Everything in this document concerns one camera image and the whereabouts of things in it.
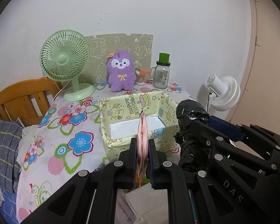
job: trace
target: wooden headboard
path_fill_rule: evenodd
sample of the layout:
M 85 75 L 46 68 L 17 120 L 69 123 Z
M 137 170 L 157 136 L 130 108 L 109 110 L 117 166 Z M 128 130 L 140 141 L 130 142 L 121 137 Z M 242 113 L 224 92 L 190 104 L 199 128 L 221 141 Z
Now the wooden headboard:
M 8 115 L 14 121 L 19 117 L 26 126 L 39 124 L 50 107 L 45 91 L 50 90 L 54 97 L 59 91 L 56 84 L 42 77 L 8 86 L 0 92 L 0 117 L 5 121 L 10 120 Z M 34 96 L 42 116 L 37 115 L 30 95 Z

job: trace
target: fan base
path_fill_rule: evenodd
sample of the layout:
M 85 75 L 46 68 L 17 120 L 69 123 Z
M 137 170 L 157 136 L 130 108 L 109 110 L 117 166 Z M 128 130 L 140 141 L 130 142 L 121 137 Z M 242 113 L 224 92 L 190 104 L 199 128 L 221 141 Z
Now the fan base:
M 96 89 L 89 83 L 80 83 L 79 90 L 74 91 L 73 89 L 71 89 L 67 91 L 64 94 L 64 99 L 70 102 L 86 99 L 87 97 L 92 95 L 95 90 Z

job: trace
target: white fan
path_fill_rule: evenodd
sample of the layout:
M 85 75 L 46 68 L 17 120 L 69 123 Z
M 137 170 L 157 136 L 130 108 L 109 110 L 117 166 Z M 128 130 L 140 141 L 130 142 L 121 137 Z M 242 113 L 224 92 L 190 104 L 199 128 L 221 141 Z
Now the white fan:
M 218 78 L 215 74 L 206 79 L 206 85 L 213 90 L 211 105 L 217 111 L 226 111 L 232 108 L 239 100 L 241 89 L 233 77 Z

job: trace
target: beige door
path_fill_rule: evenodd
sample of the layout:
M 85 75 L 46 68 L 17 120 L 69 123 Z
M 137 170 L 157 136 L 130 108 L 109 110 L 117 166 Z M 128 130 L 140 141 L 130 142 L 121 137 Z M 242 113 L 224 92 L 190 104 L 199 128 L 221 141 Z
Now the beige door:
M 255 4 L 254 60 L 230 122 L 259 125 L 280 135 L 280 11 L 272 0 L 255 0 Z

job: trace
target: cardboard box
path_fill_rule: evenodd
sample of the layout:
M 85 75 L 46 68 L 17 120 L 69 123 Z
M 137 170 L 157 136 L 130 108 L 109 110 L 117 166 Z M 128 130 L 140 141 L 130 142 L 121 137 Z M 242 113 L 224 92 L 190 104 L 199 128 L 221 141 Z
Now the cardboard box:
M 119 154 L 130 147 L 131 138 L 111 139 L 110 124 L 138 119 L 143 110 L 146 116 L 156 116 L 163 128 L 148 131 L 148 138 L 155 140 L 157 150 L 167 152 L 178 147 L 174 135 L 179 131 L 176 118 L 177 104 L 163 91 L 122 95 L 100 100 L 101 131 L 106 154 L 110 160 L 117 160 Z

